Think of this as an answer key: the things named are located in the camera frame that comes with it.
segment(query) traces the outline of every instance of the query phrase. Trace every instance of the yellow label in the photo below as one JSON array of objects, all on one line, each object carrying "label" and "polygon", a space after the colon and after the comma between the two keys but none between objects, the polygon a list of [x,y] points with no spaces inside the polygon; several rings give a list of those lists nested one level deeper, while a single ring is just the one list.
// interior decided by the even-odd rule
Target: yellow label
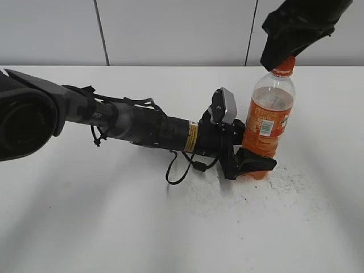
[{"label": "yellow label", "polygon": [[184,147],[184,150],[186,152],[193,152],[193,150],[195,149],[197,136],[198,136],[198,123],[190,121],[186,146]]}]

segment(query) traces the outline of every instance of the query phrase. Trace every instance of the robotic arm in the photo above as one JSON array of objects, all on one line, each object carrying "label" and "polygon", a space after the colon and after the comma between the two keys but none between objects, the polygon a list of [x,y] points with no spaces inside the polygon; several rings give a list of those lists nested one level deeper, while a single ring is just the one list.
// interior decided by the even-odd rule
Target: robotic arm
[{"label": "robotic arm", "polygon": [[[263,24],[268,33],[261,63],[268,70],[289,55],[298,55],[320,38],[330,35],[351,0],[286,0]],[[182,152],[189,166],[199,171],[220,162],[226,179],[253,171],[270,171],[276,161],[240,147],[245,125],[238,119],[231,92],[220,88],[199,123],[167,116],[153,99],[135,101],[94,93],[89,86],[57,85],[17,71],[0,72],[0,161],[21,158],[57,137],[66,121],[91,126],[94,143],[106,138]],[[213,158],[211,164],[194,155]],[[168,178],[170,184],[178,184]]]},{"label": "robotic arm", "polygon": [[263,29],[268,34],[261,64],[271,71],[290,55],[330,36],[340,16],[353,0],[286,0],[268,15]]}]

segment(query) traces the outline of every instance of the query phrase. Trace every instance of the bottle cap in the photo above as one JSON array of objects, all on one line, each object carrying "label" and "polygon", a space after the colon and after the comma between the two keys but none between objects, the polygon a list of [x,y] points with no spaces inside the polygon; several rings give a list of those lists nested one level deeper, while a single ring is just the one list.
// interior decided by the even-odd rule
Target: bottle cap
[{"label": "bottle cap", "polygon": [[288,77],[293,74],[293,69],[296,64],[296,58],[291,55],[286,58],[280,65],[272,70],[272,73],[281,77]]}]

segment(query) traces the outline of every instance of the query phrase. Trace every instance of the orange liquid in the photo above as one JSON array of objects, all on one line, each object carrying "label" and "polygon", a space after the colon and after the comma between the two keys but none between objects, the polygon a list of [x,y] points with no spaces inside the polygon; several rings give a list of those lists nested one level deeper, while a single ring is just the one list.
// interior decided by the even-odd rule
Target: orange liquid
[{"label": "orange liquid", "polygon": [[[273,158],[278,147],[279,137],[270,138],[267,136],[256,135],[246,128],[243,139],[243,147],[263,156]],[[256,180],[263,179],[268,171],[250,172],[245,175],[251,175]]]},{"label": "orange liquid", "polygon": [[[275,156],[278,141],[280,135],[278,133],[269,133],[270,136],[261,135],[257,130],[257,122],[259,119],[265,119],[264,115],[267,113],[272,116],[286,113],[290,111],[293,105],[293,97],[286,91],[280,88],[262,87],[254,91],[253,100],[250,105],[249,115],[246,122],[246,130],[243,138],[243,147],[263,156],[273,158]],[[261,107],[265,110],[265,114],[257,114],[257,107]],[[275,121],[274,124],[280,124],[281,120]],[[284,127],[281,127],[281,134],[284,131]],[[250,172],[246,175],[253,176],[256,180],[263,179],[267,175],[268,171]]]}]

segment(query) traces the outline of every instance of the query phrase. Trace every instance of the plastic bottle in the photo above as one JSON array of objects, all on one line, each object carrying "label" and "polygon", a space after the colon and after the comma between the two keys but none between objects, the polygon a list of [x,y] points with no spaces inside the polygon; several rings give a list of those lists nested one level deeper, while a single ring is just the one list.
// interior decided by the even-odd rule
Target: plastic bottle
[{"label": "plastic bottle", "polygon": [[[295,57],[290,56],[277,68],[261,78],[253,92],[243,147],[273,158],[280,136],[286,127],[295,98],[293,74]],[[255,179],[263,179],[268,171],[250,172]]]}]

